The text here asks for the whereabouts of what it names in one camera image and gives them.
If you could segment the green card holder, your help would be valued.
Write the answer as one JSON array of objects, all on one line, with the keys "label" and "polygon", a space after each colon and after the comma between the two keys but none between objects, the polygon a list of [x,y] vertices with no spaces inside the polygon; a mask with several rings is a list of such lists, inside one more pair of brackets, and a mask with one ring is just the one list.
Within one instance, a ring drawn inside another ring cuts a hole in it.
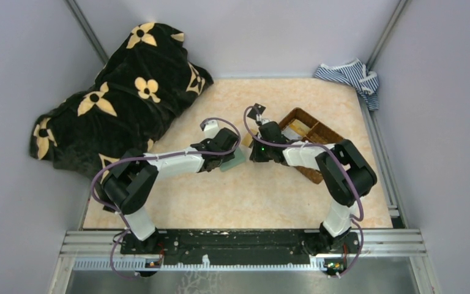
[{"label": "green card holder", "polygon": [[239,146],[235,152],[234,152],[234,157],[232,159],[230,159],[229,161],[227,162],[224,162],[221,164],[220,166],[220,171],[221,172],[227,172],[228,170],[240,165],[240,164],[243,164],[245,161],[246,161],[246,156],[244,154],[244,152],[241,150],[241,147]]}]

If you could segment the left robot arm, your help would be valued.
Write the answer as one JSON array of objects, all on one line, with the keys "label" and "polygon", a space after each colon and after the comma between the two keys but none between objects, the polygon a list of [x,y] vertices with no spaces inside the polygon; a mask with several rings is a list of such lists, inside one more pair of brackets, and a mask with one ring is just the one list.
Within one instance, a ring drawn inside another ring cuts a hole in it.
[{"label": "left robot arm", "polygon": [[159,245],[155,224],[144,205],[157,181],[188,173],[211,172],[234,159],[239,136],[230,129],[220,129],[212,138],[175,153],[144,154],[133,162],[123,162],[110,169],[102,189],[119,209],[134,234],[135,246],[145,254]]}]

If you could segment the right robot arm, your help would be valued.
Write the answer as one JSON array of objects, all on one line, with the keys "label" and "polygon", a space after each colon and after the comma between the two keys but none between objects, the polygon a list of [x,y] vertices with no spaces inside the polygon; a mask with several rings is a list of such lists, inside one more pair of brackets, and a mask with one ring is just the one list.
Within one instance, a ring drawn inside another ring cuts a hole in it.
[{"label": "right robot arm", "polygon": [[332,202],[321,223],[320,244],[327,252],[338,251],[345,242],[351,220],[361,221],[364,216],[360,198],[368,195],[377,183],[376,173],[350,140],[328,145],[290,141],[277,122],[261,119],[256,124],[258,134],[252,135],[251,161],[274,161],[321,173]]}]

